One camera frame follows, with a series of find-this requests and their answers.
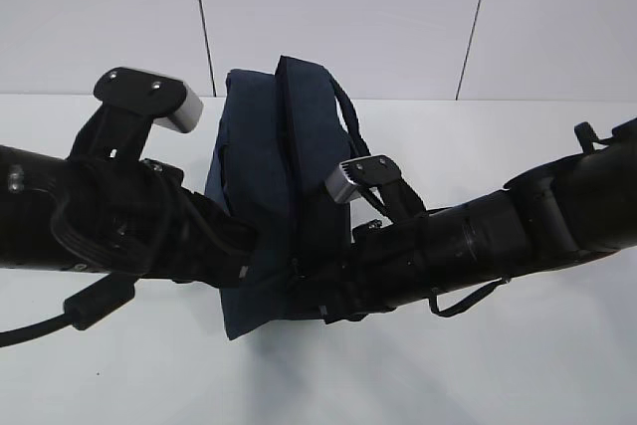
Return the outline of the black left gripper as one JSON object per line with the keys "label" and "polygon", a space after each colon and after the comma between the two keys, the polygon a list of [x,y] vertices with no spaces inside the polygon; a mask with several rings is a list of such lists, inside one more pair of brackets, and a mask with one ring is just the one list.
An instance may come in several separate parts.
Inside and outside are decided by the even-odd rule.
{"label": "black left gripper", "polygon": [[[132,278],[238,288],[251,266],[256,230],[183,188],[182,180],[182,170],[155,160],[135,165],[128,188],[109,205],[108,267]],[[193,223],[210,242],[192,242]]]}

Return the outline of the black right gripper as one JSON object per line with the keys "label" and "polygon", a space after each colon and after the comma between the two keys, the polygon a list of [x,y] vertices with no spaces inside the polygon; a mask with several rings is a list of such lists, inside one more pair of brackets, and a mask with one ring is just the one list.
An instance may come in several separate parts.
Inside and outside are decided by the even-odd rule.
{"label": "black right gripper", "polygon": [[430,220],[372,228],[315,264],[293,260],[291,315],[359,321],[433,297],[426,259]]}

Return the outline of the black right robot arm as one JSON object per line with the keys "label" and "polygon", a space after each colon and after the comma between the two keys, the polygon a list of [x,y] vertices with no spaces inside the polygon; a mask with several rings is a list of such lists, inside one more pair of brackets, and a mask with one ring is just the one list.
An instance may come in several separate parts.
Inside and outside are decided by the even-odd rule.
{"label": "black right robot arm", "polygon": [[290,289],[290,315],[359,321],[424,301],[432,314],[466,312],[530,274],[597,261],[636,243],[636,124],[606,138],[586,122],[576,154],[543,164],[471,201],[428,209],[388,156],[341,162],[324,191],[332,205],[356,196],[380,218],[316,261]]}

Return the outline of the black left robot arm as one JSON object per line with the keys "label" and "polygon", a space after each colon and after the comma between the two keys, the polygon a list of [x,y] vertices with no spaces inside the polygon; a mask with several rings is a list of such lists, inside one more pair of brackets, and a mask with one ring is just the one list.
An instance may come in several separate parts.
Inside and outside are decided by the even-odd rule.
{"label": "black left robot arm", "polygon": [[141,159],[152,124],[101,106],[64,159],[2,147],[2,266],[238,287],[256,229]]}

